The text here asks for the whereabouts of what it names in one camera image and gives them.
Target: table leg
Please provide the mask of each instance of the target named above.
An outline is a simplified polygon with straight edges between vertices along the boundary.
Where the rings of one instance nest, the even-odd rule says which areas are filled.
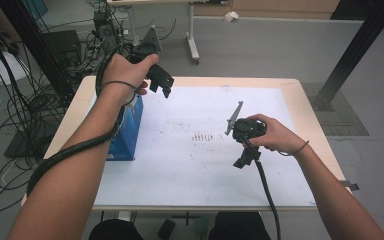
[[[124,6],[124,9],[126,9],[127,15],[129,16],[130,31],[132,31],[132,35],[133,35],[133,45],[136,46],[139,44],[139,36],[136,34],[133,8],[131,5],[129,5],[129,6]]]
[[[199,54],[198,49],[196,48],[195,39],[193,38],[193,2],[189,3],[189,31],[186,33],[186,39],[188,40],[189,49],[191,50],[192,60],[196,64],[199,64]]]

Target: white paper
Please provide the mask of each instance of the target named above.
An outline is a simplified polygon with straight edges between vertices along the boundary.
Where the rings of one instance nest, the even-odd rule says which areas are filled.
[[[95,206],[268,206],[255,163],[233,167],[243,147],[224,132],[238,101],[244,101],[239,118],[263,113],[294,130],[279,89],[173,87],[168,99],[158,92],[143,100],[135,160],[106,163]],[[264,148],[260,151],[275,205],[314,207],[296,161]]]

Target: metal stand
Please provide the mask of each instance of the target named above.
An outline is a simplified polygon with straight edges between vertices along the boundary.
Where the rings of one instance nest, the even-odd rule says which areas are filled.
[[[188,40],[189,49],[191,50],[192,60],[196,64],[199,64],[199,54],[198,49],[196,48],[195,39],[193,38],[193,2],[189,3],[189,31],[186,33],[186,39]]]
[[[332,111],[331,101],[384,28],[384,0],[369,14],[317,96],[310,97],[316,111]]]
[[[139,44],[139,36],[136,34],[133,8],[132,8],[132,5],[123,6],[123,7],[124,9],[126,9],[127,15],[129,16],[130,31],[132,31],[132,35],[133,35],[133,45],[136,46]]]

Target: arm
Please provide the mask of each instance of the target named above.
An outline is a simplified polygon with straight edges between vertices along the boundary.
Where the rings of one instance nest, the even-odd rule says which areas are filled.
[[[250,139],[254,146],[295,153],[305,142],[276,119],[258,114],[249,119],[267,125],[264,136]],[[294,155],[313,192],[323,223],[332,239],[384,239],[384,232],[362,205],[323,164],[311,146]]]
[[[134,86],[143,82],[149,68],[158,61],[148,56],[132,65],[115,55],[103,83],[121,80]],[[124,84],[104,87],[91,111],[62,147],[89,140],[111,131],[121,106],[132,95]],[[139,94],[146,94],[140,89]],[[98,191],[109,142],[67,158],[51,168],[29,195],[11,229],[9,239],[80,239]]]

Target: black pole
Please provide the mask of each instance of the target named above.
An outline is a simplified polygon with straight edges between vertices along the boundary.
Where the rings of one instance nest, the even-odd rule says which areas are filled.
[[[38,27],[26,9],[22,0],[0,0],[0,8],[20,35],[35,58],[52,87],[61,99],[61,104],[68,107],[74,97],[74,90],[68,82],[68,73],[62,69],[44,44]]]
[[[331,101],[384,28],[384,0],[367,16],[317,96],[310,97],[314,110],[331,111]]]

